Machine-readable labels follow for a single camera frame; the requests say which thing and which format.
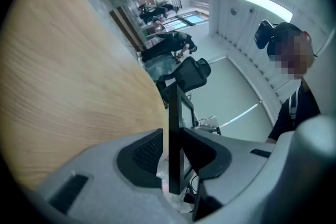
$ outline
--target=black office chair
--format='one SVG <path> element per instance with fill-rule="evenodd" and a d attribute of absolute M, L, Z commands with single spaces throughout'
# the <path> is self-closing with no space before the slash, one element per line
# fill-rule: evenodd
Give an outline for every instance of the black office chair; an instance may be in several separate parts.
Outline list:
<path fill-rule="evenodd" d="M 170 86 L 167 87 L 166 80 L 175 79 L 174 84 L 177 84 L 183 92 L 189 92 L 206 85 L 210 74 L 211 67 L 205 59 L 195 61 L 193 57 L 187 57 L 173 73 L 160 76 L 156 86 L 167 107 Z"/>

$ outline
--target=fluorescent light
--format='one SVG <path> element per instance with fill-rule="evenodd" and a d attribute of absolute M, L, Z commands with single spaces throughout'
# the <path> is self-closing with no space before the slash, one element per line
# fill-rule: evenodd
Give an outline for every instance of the fluorescent light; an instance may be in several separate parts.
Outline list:
<path fill-rule="evenodd" d="M 270 12 L 273 12 L 275 15 L 278 15 L 280 18 L 284 19 L 286 22 L 290 22 L 293 17 L 293 13 L 279 4 L 271 1 L 271 0 L 246 0 L 253 4 L 256 4 L 260 7 L 263 7 Z"/>

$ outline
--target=wooden table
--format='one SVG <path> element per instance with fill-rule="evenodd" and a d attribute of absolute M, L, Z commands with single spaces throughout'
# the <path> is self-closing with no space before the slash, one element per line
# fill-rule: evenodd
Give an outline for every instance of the wooden table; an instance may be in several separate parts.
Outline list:
<path fill-rule="evenodd" d="M 0 144 L 34 189 L 81 151 L 164 129 L 150 76 L 87 0 L 16 0 L 0 39 Z"/>

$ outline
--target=window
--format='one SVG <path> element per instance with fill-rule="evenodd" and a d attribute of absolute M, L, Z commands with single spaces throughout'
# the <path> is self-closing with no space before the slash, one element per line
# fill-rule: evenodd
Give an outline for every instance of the window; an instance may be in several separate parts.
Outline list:
<path fill-rule="evenodd" d="M 194 26 L 204 21 L 209 20 L 206 14 L 199 12 L 186 13 L 184 15 L 177 15 L 168 22 L 164 23 L 166 31 L 178 30 L 187 26 Z"/>
<path fill-rule="evenodd" d="M 170 23 L 164 24 L 167 32 L 177 30 L 185 26 L 187 26 L 187 24 L 182 22 L 181 20 L 174 20 Z"/>

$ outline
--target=black slot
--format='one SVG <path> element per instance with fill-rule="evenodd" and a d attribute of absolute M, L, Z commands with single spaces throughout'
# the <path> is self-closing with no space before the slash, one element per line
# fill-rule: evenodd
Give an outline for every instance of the black slot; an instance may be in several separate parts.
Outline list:
<path fill-rule="evenodd" d="M 254 150 L 250 151 L 250 153 L 261 156 L 261 157 L 265 157 L 265 158 L 269 158 L 269 156 L 271 155 L 271 152 L 258 150 L 256 148 Z"/>
<path fill-rule="evenodd" d="M 50 198 L 49 203 L 66 215 L 88 180 L 89 178 L 87 176 L 72 176 L 60 190 Z"/>
<path fill-rule="evenodd" d="M 193 221 L 198 221 L 223 207 L 218 200 L 206 193 L 203 181 L 199 181 L 195 207 L 193 210 Z"/>

